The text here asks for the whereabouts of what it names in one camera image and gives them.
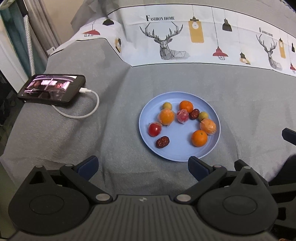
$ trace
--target small yellow fruit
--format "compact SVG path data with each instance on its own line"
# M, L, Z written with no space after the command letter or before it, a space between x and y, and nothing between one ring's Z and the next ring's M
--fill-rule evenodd
M200 121L202 121L203 119L205 119L205 118L209 118L209 115L206 113L206 112L201 112L199 115L198 115L198 119L200 120Z
M173 106L172 106L172 104L171 103L169 103L169 102L166 102L166 103L164 103L163 104L163 109L166 109L166 108L168 108L168 109L172 109L173 108Z

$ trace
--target gray fabric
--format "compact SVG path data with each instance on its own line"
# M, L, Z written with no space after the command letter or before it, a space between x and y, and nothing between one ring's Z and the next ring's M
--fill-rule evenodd
M59 168L90 155L100 161L91 182L114 194L171 194L196 181L187 163L153 154L141 140L141 109L167 91L185 91L207 100L221 121L221 138L203 158L234 169L238 158L270 179L296 148L281 131L296 127L292 76L272 70L212 64L158 64L130 67L105 39L75 42L49 58L46 73L83 74L100 96L98 110L71 120L51 106L26 103L9 137L1 162L17 186L37 164ZM82 115L95 96L80 94L64 109Z
M105 16L98 0L84 0L71 21L72 29L76 33L83 25Z
M104 17L118 8L147 4L189 3L221 7L259 18L296 36L296 13L280 0L85 0L72 20L74 31L94 17Z

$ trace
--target gray tablecloth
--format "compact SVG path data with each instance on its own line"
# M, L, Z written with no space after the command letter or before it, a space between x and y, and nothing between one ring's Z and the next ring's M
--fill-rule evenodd
M49 58L46 73L82 74L100 106L83 120L61 116L51 106L26 103L0 158L17 186L37 164L57 169L90 155L100 161L91 182L110 194L171 194L196 180L187 163L153 154L141 140L138 119L153 97L168 91L193 93L208 101L221 121L221 138L203 161L234 169L242 159L270 180L296 149L281 138L296 127L292 76L241 66L157 64L131 67L105 39L79 41ZM81 94L66 109L83 115L95 97Z

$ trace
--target deer head print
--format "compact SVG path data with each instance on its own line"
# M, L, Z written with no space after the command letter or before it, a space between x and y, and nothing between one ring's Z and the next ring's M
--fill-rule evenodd
M171 50L168 46L168 44L173 40L172 37L178 35L182 31L183 25L181 26L181 29L179 29L179 27L173 23L173 25L175 25L176 27L176 30L173 33L172 30L169 28L170 33L166 36L164 40L162 40L154 33L154 30L152 31L152 33L148 31L149 24L145 27L145 31L143 31L141 27L140 29L143 32L143 34L145 34L147 37L153 38L154 41L159 44L159 52L161 59L187 59L189 57L189 54L186 51Z
M263 42L261 41L261 39L260 39L261 36L262 36L262 34L261 34L261 35L259 36L259 38L258 38L258 36L256 35L257 40L258 40L259 43L264 47L265 52L267 52L267 55L268 55L268 61L269 61L270 66L271 66L272 68L274 68L274 69L277 69L277 70L283 70L281 64L278 63L278 62L276 62L276 61L274 61L274 60L272 59L272 56L271 56L271 55L273 54L273 50L276 48L276 43L275 43L274 40L272 39L273 44L271 44L271 47L270 47L270 49L268 50L267 47L266 47L266 45L264 44L264 40L263 40Z

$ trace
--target phone screen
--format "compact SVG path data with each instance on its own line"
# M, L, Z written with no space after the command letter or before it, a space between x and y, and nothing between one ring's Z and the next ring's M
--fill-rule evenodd
M22 90L21 96L35 97L49 100L62 100L75 75L36 75L27 87Z

